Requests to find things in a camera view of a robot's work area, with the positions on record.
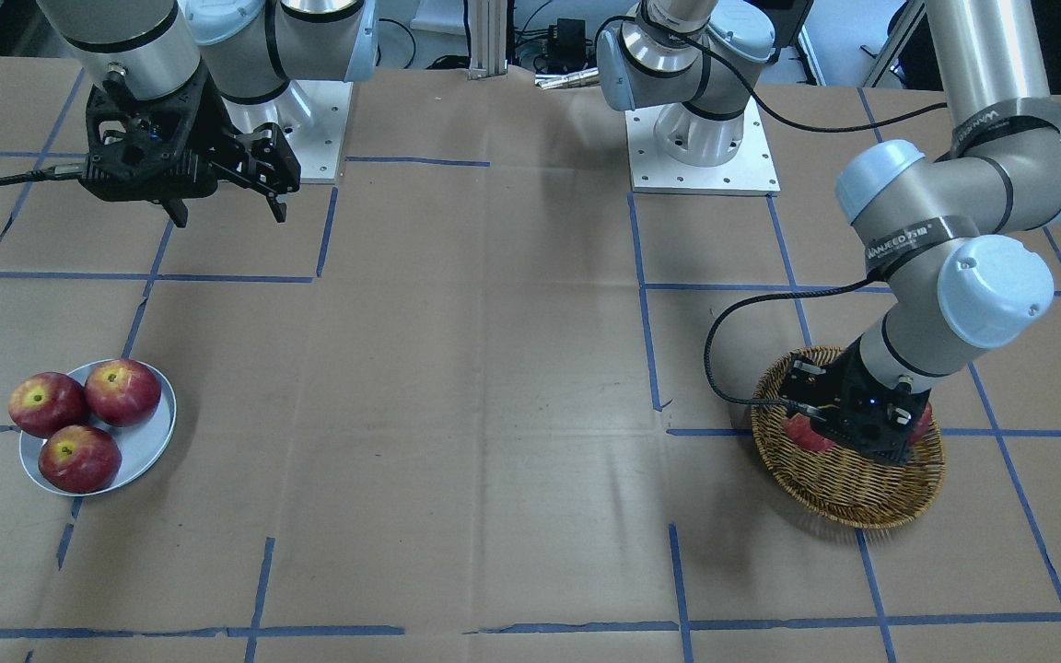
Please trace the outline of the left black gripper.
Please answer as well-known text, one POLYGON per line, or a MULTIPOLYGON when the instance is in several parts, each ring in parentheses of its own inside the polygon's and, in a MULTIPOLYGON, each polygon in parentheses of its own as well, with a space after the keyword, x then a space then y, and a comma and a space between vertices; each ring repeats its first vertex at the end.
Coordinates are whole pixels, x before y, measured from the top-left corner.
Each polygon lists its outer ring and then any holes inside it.
POLYGON ((910 429, 925 411, 929 392, 880 383, 863 364, 858 341, 829 361, 818 356, 821 351, 814 345, 792 354, 785 399, 808 404, 817 414, 787 408, 787 418, 807 415, 814 431, 872 461, 908 463, 917 446, 908 446, 910 429))

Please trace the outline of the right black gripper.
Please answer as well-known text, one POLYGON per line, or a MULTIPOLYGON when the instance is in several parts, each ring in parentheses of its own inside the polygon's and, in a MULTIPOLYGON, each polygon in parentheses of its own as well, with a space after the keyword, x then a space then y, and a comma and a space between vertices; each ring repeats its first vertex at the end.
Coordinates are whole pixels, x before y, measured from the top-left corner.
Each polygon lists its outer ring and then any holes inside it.
POLYGON ((160 202, 178 229, 188 226, 184 200, 210 196, 226 180, 264 197, 274 221, 286 221, 288 194, 300 188, 300 163, 286 130, 263 122, 239 132, 207 73, 177 91, 118 102, 119 76, 93 87, 86 102, 87 154, 79 181, 100 200, 160 202))

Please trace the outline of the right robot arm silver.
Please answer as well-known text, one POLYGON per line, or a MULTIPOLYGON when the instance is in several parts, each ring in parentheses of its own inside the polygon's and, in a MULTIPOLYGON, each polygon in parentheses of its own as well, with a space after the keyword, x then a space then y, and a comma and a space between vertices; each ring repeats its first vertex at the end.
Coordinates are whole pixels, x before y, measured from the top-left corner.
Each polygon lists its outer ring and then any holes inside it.
POLYGON ((371 77, 372 1, 41 1, 92 89, 77 181, 145 200, 178 227, 188 200, 233 184, 286 221, 306 176, 296 140, 321 119, 306 81, 371 77))

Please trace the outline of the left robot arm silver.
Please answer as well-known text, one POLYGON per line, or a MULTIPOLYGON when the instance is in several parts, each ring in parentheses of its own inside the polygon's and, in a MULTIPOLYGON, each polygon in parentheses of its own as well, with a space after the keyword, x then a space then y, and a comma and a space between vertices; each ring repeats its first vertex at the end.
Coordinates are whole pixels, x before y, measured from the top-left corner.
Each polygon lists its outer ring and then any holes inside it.
MULTIPOLYGON (((885 140, 839 173, 836 200, 860 239, 864 285, 892 306, 838 357, 793 354, 771 396, 731 402, 780 414, 879 463, 921 444, 932 388, 1016 339, 1048 310, 1053 273, 1016 239, 1061 221, 1061 104, 1027 1, 927 1, 946 91, 946 156, 885 140)), ((749 102, 775 46, 742 1, 640 1, 595 34, 612 109, 660 108, 653 146, 696 169, 746 142, 749 102)))

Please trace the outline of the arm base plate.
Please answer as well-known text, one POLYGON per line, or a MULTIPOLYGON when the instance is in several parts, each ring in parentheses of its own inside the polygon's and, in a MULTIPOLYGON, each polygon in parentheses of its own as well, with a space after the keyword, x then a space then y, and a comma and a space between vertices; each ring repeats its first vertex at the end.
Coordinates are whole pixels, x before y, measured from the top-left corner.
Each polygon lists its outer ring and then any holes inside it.
POLYGON ((300 184, 336 184, 353 91, 349 81, 284 78, 220 97, 253 159, 273 165, 292 156, 300 184))
POLYGON ((624 126, 633 192, 753 197, 782 191, 752 99, 724 122, 669 104, 627 110, 624 126))

